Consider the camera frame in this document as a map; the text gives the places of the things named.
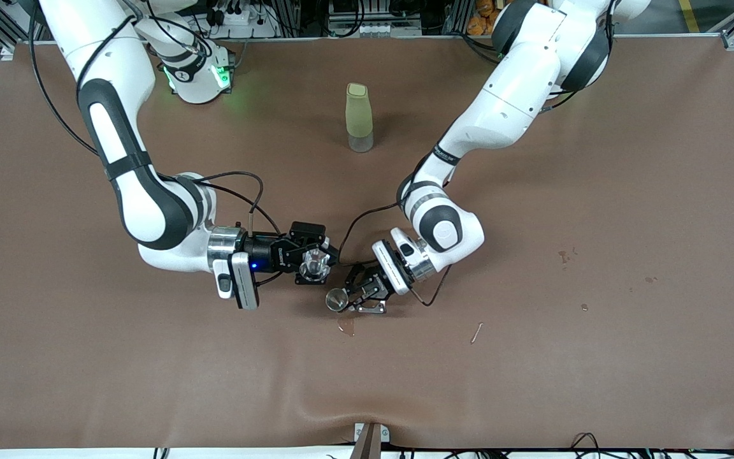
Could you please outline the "grey electronics box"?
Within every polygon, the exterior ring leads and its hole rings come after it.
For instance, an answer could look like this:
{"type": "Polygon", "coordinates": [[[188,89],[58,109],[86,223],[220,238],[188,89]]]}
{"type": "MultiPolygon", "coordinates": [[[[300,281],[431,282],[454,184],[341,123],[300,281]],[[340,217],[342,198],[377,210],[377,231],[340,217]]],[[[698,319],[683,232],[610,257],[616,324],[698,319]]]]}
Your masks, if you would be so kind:
{"type": "Polygon", "coordinates": [[[324,34],[336,38],[420,36],[426,0],[319,0],[324,34]]]}

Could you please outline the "green frosted bottle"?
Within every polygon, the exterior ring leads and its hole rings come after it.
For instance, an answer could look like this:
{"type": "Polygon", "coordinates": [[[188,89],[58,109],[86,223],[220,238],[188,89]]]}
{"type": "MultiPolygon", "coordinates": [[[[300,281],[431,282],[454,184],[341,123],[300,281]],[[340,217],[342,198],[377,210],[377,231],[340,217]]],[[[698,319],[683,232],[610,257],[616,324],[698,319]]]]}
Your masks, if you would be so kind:
{"type": "Polygon", "coordinates": [[[373,114],[367,86],[358,82],[347,84],[345,123],[349,147],[356,153],[366,153],[375,142],[373,114]]]}

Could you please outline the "brown table mat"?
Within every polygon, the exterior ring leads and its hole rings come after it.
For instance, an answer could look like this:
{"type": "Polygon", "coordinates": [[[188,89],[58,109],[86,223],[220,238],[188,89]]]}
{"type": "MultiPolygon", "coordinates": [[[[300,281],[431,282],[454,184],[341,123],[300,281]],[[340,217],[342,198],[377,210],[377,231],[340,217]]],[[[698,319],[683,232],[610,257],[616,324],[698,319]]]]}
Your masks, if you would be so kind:
{"type": "Polygon", "coordinates": [[[0,62],[0,448],[336,444],[370,421],[412,448],[734,448],[734,52],[618,39],[596,84],[466,155],[447,191],[486,242],[434,305],[347,314],[349,337],[324,304],[337,270],[239,310],[210,274],[142,261],[18,49],[0,62]]]}

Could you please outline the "metal table edge clamp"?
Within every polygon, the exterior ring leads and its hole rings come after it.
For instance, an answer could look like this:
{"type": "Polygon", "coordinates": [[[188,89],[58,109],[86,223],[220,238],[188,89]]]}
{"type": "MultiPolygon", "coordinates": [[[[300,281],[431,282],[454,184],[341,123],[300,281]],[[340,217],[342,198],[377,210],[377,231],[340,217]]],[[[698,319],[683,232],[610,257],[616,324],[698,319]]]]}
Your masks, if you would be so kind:
{"type": "Polygon", "coordinates": [[[381,459],[382,445],[390,443],[389,427],[380,423],[356,423],[350,459],[381,459]]]}

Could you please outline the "steel jigger measuring cup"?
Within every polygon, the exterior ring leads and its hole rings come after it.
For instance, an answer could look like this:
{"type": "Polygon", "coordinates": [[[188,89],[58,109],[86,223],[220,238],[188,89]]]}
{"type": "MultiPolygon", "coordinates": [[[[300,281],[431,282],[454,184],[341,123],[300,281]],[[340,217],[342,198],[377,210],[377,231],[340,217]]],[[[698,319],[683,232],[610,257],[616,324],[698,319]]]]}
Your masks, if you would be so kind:
{"type": "Polygon", "coordinates": [[[347,288],[335,288],[326,294],[326,307],[333,312],[341,313],[352,308],[350,291],[347,288]]]}

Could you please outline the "clear glass shaker cup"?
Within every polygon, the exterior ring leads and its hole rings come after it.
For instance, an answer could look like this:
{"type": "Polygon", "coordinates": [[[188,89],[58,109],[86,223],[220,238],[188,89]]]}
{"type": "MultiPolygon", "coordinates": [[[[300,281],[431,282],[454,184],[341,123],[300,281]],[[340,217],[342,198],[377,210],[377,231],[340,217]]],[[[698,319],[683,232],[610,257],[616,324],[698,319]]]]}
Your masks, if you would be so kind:
{"type": "Polygon", "coordinates": [[[302,263],[299,266],[298,273],[307,282],[326,281],[330,273],[330,255],[320,248],[314,248],[308,252],[304,252],[302,263]]]}

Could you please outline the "white power strip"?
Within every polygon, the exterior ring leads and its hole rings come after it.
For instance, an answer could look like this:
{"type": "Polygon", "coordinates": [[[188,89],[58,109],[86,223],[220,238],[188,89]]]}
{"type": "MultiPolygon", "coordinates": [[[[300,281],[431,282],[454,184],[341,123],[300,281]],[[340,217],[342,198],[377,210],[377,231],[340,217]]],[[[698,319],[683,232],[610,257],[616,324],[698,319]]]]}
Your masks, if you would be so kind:
{"type": "Polygon", "coordinates": [[[196,18],[212,39],[281,38],[282,26],[271,6],[261,0],[205,0],[196,18]]]}

